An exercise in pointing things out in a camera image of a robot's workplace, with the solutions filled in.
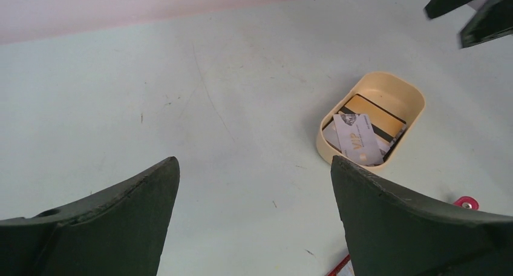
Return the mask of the white VIP card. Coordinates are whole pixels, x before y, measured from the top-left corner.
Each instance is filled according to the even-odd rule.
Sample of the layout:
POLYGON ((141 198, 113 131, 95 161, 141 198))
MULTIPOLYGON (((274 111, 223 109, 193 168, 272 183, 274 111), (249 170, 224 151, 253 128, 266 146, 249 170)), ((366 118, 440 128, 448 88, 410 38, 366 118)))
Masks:
POLYGON ((335 114, 333 121, 341 153, 345 157, 362 166, 384 162, 367 114, 335 114))

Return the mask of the red card holder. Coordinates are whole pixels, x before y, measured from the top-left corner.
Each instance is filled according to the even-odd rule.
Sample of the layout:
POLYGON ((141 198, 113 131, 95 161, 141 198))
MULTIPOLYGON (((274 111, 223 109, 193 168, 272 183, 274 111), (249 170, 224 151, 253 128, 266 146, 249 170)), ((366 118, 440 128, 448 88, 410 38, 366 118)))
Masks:
MULTIPOLYGON (((465 209, 479 209, 478 201, 470 196, 460 197, 453 204, 465 209)), ((327 276, 355 276, 350 255, 348 254, 345 256, 345 258, 335 266, 327 276)))

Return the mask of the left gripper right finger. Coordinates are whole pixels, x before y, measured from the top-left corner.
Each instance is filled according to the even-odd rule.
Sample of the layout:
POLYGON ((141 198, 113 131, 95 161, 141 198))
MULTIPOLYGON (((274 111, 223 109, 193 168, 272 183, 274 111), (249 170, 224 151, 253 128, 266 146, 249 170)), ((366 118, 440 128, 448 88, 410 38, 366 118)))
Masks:
POLYGON ((433 199, 341 156, 331 178, 356 275, 512 274, 512 217, 433 199))

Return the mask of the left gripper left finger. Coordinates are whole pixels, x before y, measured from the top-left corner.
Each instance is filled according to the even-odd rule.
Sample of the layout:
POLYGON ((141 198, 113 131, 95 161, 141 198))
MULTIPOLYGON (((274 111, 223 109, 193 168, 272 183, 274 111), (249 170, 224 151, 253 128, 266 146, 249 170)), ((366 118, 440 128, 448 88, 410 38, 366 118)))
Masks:
POLYGON ((2 275, 156 275, 180 182, 168 157, 32 218, 1 221, 2 275))

